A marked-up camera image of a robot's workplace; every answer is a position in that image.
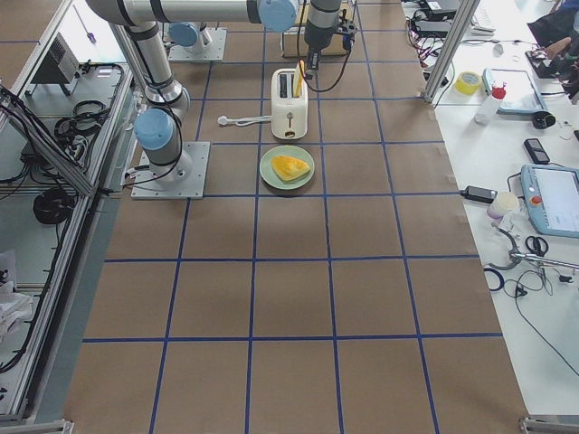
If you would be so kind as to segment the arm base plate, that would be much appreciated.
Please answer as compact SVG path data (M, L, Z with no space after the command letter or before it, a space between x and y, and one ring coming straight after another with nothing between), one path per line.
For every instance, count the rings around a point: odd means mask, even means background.
M174 43L168 59L172 62L210 62L222 61L225 52L227 29L205 27L198 36L196 44L184 46Z
M151 165L145 152L139 163L148 165L138 171L133 181L131 198L134 200L202 199L211 144L209 142L184 142L180 159L171 165Z

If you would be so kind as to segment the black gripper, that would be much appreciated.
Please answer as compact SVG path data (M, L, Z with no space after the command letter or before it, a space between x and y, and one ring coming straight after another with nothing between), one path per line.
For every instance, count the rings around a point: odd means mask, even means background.
M306 80L314 80L315 72L318 71L321 52L322 49L317 45L310 44L308 46L308 52L305 60Z

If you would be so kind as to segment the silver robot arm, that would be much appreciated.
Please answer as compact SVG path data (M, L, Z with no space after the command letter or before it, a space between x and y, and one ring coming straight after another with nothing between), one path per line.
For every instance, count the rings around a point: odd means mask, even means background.
M135 135L156 182L176 180L190 165L182 133L190 98L171 70L160 24L248 22L277 33L294 23L304 24L308 77L317 70L319 57L334 35L341 35L349 49L357 30L338 1L309 1L303 9L295 1L90 1L88 6L121 28L128 38L127 51L136 56L129 66L144 80L150 106L137 117Z
M201 52L213 42L205 22L171 23L168 34L174 44L192 52Z

